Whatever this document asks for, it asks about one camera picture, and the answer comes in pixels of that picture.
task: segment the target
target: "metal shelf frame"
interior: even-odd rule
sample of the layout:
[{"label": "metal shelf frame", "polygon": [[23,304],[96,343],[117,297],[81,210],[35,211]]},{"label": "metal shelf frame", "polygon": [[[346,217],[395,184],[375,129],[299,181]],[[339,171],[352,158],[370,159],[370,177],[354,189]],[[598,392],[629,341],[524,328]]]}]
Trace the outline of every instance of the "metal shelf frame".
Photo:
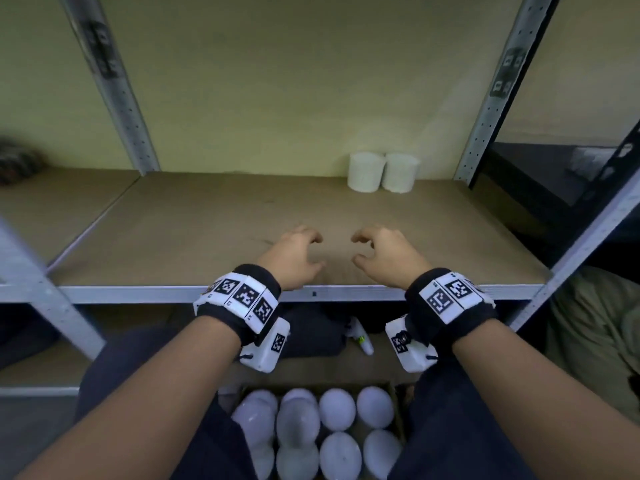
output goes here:
[{"label": "metal shelf frame", "polygon": [[[156,154],[144,123],[124,63],[99,0],[61,0],[87,64],[111,113],[114,125],[136,169],[144,175],[159,171]],[[488,145],[501,122],[531,62],[535,48],[558,0],[524,0],[506,41],[495,76],[488,88],[467,146],[454,176],[470,185]],[[620,145],[614,159],[626,152],[626,159],[640,161],[640,123]],[[483,290],[494,299],[527,301],[508,320],[518,330],[551,294],[581,265],[587,256],[640,202],[640,169],[634,167],[597,217],[577,236],[574,244],[552,268],[552,278],[539,285],[489,285]],[[67,250],[90,232],[87,229]],[[153,287],[56,287],[47,277],[47,267],[25,246],[0,218],[0,302],[28,302],[36,307],[66,338],[93,359],[104,339],[85,320],[74,304],[90,303],[190,303],[205,286]],[[286,292],[283,301],[400,301],[402,290],[384,286],[307,286]],[[77,388],[2,388],[2,395],[76,394]]]}]

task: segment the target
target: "white cup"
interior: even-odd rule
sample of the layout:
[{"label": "white cup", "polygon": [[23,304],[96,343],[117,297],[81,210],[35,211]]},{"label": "white cup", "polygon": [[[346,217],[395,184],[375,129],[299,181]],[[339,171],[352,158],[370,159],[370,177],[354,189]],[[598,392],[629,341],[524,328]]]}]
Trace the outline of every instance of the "white cup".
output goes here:
[{"label": "white cup", "polygon": [[242,428],[249,448],[268,443],[273,438],[275,413],[261,399],[244,400],[231,414],[231,419]]},{"label": "white cup", "polygon": [[350,154],[347,185],[356,192],[375,192],[380,188],[386,162],[385,158],[377,153]]},{"label": "white cup", "polygon": [[276,459],[280,480],[313,480],[320,465],[320,454],[315,444],[304,448],[281,447]]},{"label": "white cup", "polygon": [[364,464],[378,480],[387,480],[402,452],[400,441],[386,429],[374,429],[364,440]]},{"label": "white cup", "polygon": [[358,394],[358,417],[371,428],[386,428],[394,420],[391,396],[380,387],[365,387]]},{"label": "white cup", "polygon": [[329,389],[320,398],[320,420],[331,431],[345,431],[356,418],[356,403],[344,389]]},{"label": "white cup", "polygon": [[411,192],[418,176],[420,160],[404,153],[387,153],[387,166],[382,177],[382,186],[389,192],[404,194]]},{"label": "white cup", "polygon": [[278,414],[278,398],[271,391],[267,391],[267,389],[257,389],[247,397],[244,398],[245,401],[250,401],[251,399],[260,399],[271,406],[273,410],[273,414]]},{"label": "white cup", "polygon": [[308,399],[314,404],[318,404],[316,400],[316,396],[309,391],[309,389],[303,389],[302,387],[291,389],[288,393],[286,393],[282,398],[282,403],[286,403],[290,399],[295,399],[297,397],[301,397],[303,399]]},{"label": "white cup", "polygon": [[273,470],[275,454],[273,447],[268,443],[263,443],[251,449],[251,461],[258,480],[267,480]]},{"label": "white cup", "polygon": [[284,402],[276,419],[276,434],[281,445],[302,448],[313,444],[320,433],[318,407],[302,397]]},{"label": "white cup", "polygon": [[320,447],[320,469],[327,480],[356,480],[362,469],[356,440],[341,431],[328,436]]}]

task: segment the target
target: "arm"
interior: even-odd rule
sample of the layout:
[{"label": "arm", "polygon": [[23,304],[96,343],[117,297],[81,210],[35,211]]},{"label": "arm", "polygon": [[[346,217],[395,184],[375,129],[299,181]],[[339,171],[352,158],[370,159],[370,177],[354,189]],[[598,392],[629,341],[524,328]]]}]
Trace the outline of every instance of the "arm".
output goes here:
[{"label": "arm", "polygon": [[[432,266],[400,231],[354,234],[374,245],[353,261],[375,281],[407,290]],[[491,319],[452,346],[496,421],[541,479],[640,478],[640,428]]]},{"label": "arm", "polygon": [[[256,261],[283,289],[310,281],[323,263],[307,249],[315,230],[288,232]],[[236,331],[197,317],[94,411],[23,471],[20,480],[169,478],[229,364],[240,350]]]}]

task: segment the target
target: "wrist-mounted device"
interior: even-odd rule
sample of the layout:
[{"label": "wrist-mounted device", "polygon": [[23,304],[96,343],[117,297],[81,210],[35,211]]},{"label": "wrist-mounted device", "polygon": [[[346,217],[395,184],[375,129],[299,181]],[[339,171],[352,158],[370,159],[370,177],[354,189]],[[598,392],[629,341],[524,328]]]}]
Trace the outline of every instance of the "wrist-mounted device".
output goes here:
[{"label": "wrist-mounted device", "polygon": [[453,342],[495,317],[495,303],[460,273],[436,268],[424,273],[404,297],[409,313],[385,330],[403,368],[421,372],[451,354]]},{"label": "wrist-mounted device", "polygon": [[218,278],[193,304],[196,316],[220,320],[236,332],[242,343],[240,362],[271,372],[289,336],[289,322],[276,316],[282,293],[265,268],[243,264]]}]

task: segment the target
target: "beige wall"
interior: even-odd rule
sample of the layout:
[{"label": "beige wall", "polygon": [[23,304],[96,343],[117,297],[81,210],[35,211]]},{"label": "beige wall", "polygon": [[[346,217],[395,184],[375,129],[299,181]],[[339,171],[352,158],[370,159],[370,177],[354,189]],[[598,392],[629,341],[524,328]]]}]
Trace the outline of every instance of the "beige wall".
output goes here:
[{"label": "beige wall", "polygon": [[451,178],[521,0],[102,0],[169,171]]},{"label": "beige wall", "polygon": [[640,118],[640,0],[561,0],[498,141],[617,146]]},{"label": "beige wall", "polygon": [[0,135],[55,165],[131,168],[58,0],[1,0],[0,54]]}]

